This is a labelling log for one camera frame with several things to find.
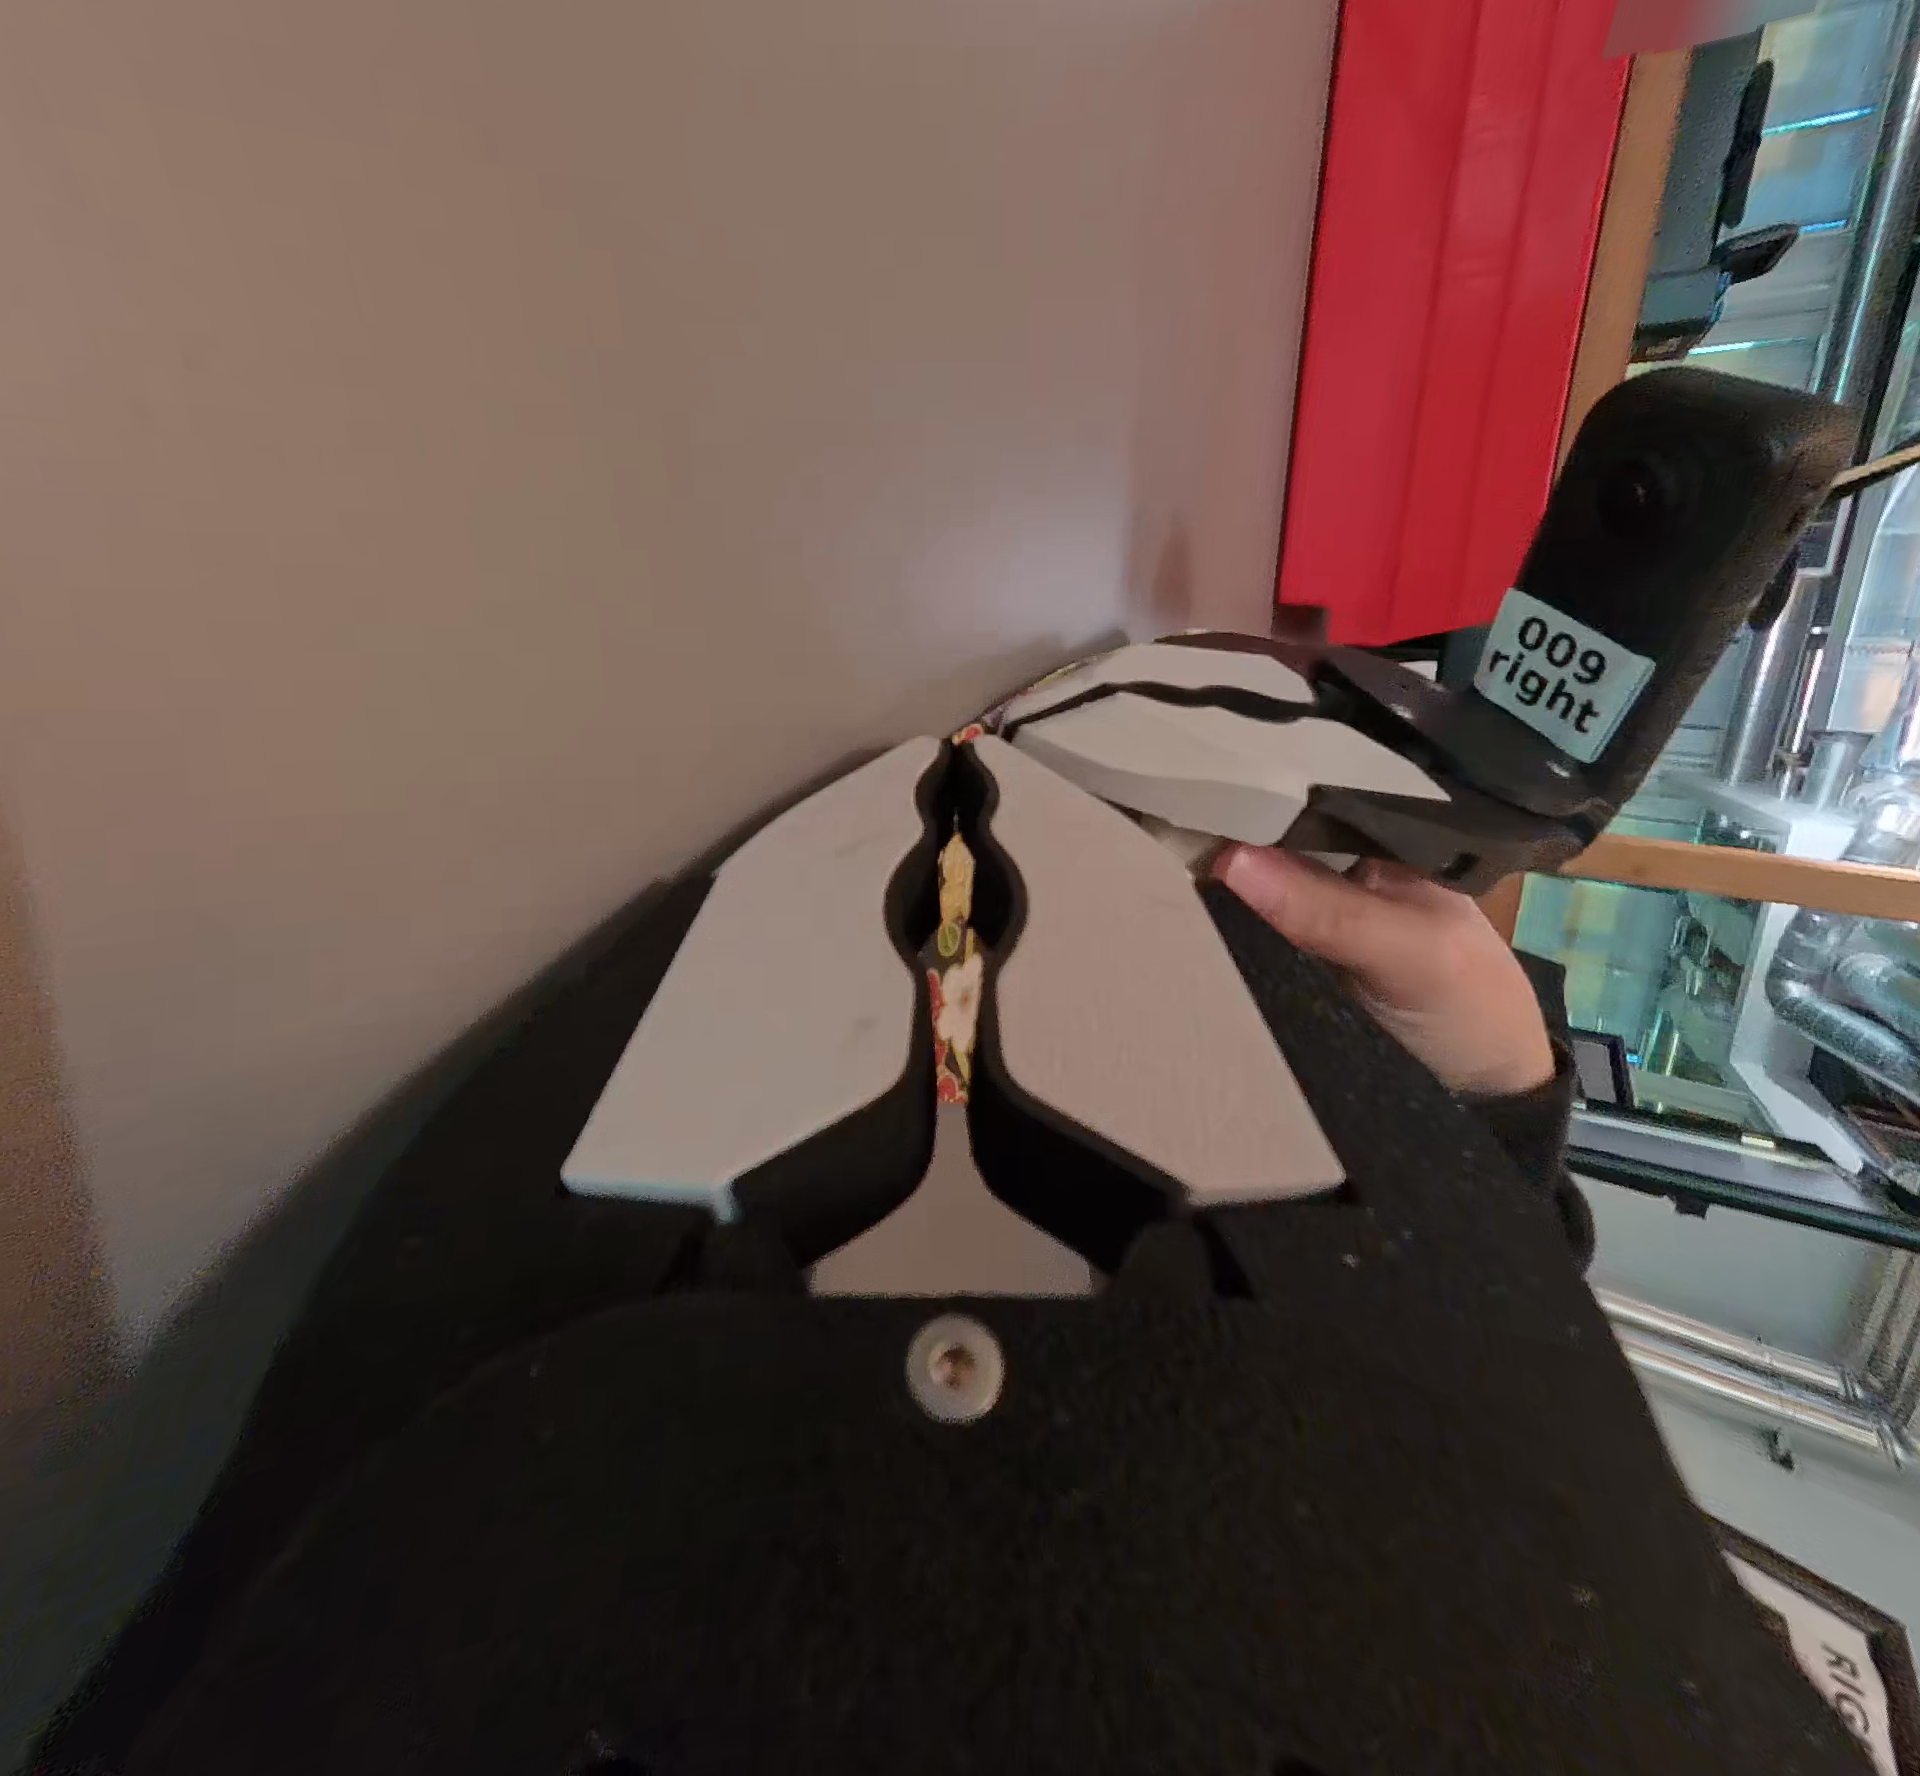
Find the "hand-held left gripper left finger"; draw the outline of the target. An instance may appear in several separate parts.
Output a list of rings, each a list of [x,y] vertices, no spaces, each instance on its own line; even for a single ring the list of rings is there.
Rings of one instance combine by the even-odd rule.
[[[800,1267],[901,1212],[937,1126],[948,758],[910,738],[722,863],[566,1156],[572,1198],[745,1224]]]

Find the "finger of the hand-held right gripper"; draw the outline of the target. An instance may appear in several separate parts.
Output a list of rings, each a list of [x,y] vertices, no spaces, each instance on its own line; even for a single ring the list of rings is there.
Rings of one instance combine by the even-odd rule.
[[[1417,762],[1325,715],[1264,720],[1110,692],[1031,719],[1009,738],[1107,804],[1260,847],[1284,843],[1317,788],[1450,804]]]
[[[1260,637],[1126,643],[1033,683],[1033,720],[1119,696],[1234,709],[1255,720],[1326,715],[1326,700],[1313,690],[1315,663],[1315,650]]]

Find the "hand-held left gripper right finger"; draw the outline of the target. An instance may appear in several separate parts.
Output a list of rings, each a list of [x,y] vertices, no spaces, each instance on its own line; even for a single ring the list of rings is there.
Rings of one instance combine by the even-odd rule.
[[[1345,1193],[1178,853],[992,736],[957,748],[957,824],[986,937],[969,1141],[1008,1209],[1117,1275],[1159,1224]]]

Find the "floral patterned origami paper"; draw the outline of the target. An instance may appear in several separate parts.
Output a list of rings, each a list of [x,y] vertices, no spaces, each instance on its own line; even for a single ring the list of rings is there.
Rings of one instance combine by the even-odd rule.
[[[1021,687],[996,708],[979,713],[947,742],[957,775],[941,788],[934,817],[934,922],[927,931],[924,974],[933,1016],[934,1105],[963,1110],[974,1097],[980,1056],[980,1020],[990,997],[992,964],[1016,918],[1016,876],[992,853],[986,829],[986,788],[973,765],[973,748],[990,733],[1003,733],[1019,703],[1042,687],[1064,683],[1090,660],[1070,660],[1036,683]]]

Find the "person's right forearm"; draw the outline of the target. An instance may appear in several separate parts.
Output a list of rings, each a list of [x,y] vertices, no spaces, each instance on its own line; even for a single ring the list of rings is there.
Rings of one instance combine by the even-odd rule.
[[[1552,1212],[1560,1239],[1586,1275],[1599,1255],[1599,1232],[1568,1169],[1575,1071],[1565,1032],[1535,1010],[1498,1058],[1460,1082],[1450,1079],[1447,1091],[1486,1126],[1535,1199]]]

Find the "person's right hand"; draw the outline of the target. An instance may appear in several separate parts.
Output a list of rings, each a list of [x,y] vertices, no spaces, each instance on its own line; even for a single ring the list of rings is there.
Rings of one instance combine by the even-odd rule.
[[[1477,899],[1391,863],[1339,873],[1253,846],[1225,847],[1214,880],[1339,973],[1364,1012],[1450,1092],[1505,1098],[1555,1079],[1544,1003]]]

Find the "red padded panel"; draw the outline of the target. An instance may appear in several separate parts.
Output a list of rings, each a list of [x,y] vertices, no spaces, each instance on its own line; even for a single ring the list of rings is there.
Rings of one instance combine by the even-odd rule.
[[[1616,168],[1619,0],[1342,0],[1277,608],[1501,612],[1547,517]]]

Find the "black framed white sign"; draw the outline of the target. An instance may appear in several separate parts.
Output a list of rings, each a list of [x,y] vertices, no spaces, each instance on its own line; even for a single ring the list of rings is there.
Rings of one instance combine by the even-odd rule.
[[[1877,1773],[1919,1773],[1919,1659],[1903,1621],[1714,1519],[1715,1542],[1772,1633]]]

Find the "silver flexible duct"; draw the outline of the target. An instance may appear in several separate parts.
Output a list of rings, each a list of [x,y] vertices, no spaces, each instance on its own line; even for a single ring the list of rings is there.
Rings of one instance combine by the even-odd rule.
[[[1800,908],[1766,996],[1793,1032],[1919,1105],[1919,922]]]

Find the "metal rail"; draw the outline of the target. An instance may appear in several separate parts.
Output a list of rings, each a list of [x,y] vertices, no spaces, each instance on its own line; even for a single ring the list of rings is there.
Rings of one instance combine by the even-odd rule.
[[[1604,1287],[1596,1300],[1640,1379],[1743,1411],[1773,1440],[1815,1434],[1919,1472],[1914,1434],[1867,1379]]]

